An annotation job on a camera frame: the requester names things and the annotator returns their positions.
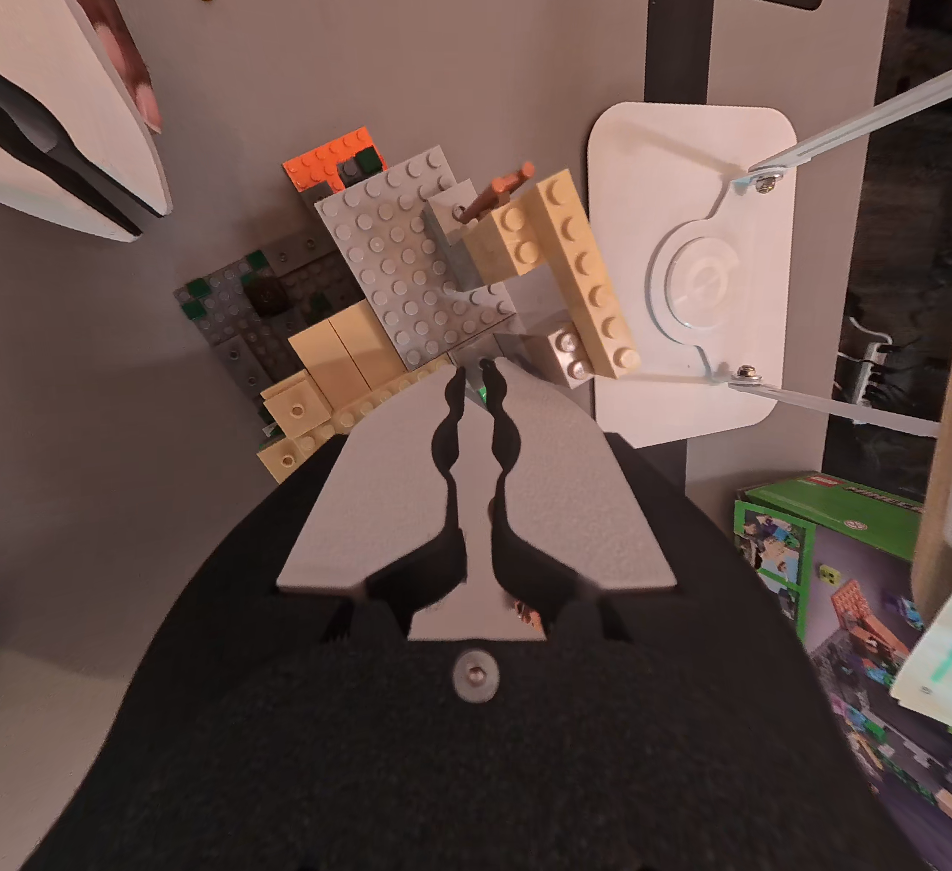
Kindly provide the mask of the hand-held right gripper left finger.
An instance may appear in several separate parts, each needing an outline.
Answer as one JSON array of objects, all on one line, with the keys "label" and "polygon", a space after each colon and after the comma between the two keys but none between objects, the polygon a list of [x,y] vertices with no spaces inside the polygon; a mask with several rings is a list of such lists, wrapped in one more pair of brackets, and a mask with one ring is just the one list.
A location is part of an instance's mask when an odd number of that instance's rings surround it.
[{"label": "hand-held right gripper left finger", "polygon": [[343,450],[292,547],[282,591],[383,601],[404,634],[468,574],[451,468],[461,368],[441,367],[375,409]]}]

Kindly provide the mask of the toy brick building model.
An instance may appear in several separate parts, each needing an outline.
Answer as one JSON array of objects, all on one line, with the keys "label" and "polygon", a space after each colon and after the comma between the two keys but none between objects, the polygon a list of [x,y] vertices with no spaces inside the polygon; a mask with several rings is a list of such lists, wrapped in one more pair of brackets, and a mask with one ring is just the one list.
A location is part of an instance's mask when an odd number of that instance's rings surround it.
[{"label": "toy brick building model", "polygon": [[575,387],[640,364],[569,171],[522,164],[477,193],[441,147],[388,165],[361,127],[285,163],[316,216],[174,297],[266,423],[285,481],[438,367],[524,344]]}]

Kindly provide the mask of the green toy set box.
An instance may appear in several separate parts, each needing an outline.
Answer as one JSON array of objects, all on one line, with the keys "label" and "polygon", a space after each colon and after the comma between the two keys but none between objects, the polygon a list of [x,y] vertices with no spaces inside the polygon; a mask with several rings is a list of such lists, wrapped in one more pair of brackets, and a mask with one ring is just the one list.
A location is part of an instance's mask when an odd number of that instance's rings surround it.
[{"label": "green toy set box", "polygon": [[872,788],[922,857],[950,869],[950,727],[889,693],[923,631],[911,592],[921,515],[906,498],[808,473],[742,492],[733,532]]}]

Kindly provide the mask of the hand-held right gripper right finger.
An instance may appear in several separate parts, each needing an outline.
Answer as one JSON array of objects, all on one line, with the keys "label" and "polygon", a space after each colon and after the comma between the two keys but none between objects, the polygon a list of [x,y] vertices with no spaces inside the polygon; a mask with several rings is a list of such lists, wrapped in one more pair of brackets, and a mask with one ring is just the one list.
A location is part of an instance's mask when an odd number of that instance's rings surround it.
[{"label": "hand-held right gripper right finger", "polygon": [[482,377],[501,467],[496,580],[551,636],[586,616],[599,635],[629,638],[611,598],[672,591],[676,578],[601,428],[506,358],[484,360]]}]

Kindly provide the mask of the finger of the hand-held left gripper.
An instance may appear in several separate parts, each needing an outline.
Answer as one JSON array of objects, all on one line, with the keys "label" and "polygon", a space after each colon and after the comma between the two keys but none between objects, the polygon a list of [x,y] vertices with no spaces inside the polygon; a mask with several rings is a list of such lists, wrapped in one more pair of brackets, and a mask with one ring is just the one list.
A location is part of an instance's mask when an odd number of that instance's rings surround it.
[{"label": "finger of the hand-held left gripper", "polygon": [[76,0],[1,0],[2,114],[129,219],[168,215],[152,135]]},{"label": "finger of the hand-held left gripper", "polygon": [[6,113],[1,115],[1,202],[78,232],[120,242],[142,233],[75,170],[34,145]]}]

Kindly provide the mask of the grey desk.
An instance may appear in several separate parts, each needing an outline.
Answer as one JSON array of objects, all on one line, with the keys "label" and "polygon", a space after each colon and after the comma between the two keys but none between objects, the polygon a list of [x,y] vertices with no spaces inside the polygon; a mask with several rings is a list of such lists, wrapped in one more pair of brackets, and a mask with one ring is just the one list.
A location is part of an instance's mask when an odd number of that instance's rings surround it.
[{"label": "grey desk", "polygon": [[618,436],[679,587],[629,638],[462,642],[276,589],[346,440],[267,490],[254,412],[174,312],[307,214],[288,151],[368,123],[493,174],[577,170],[647,0],[121,0],[174,213],[117,245],[2,210],[2,863],[24,869],[913,869],[732,545]]}]

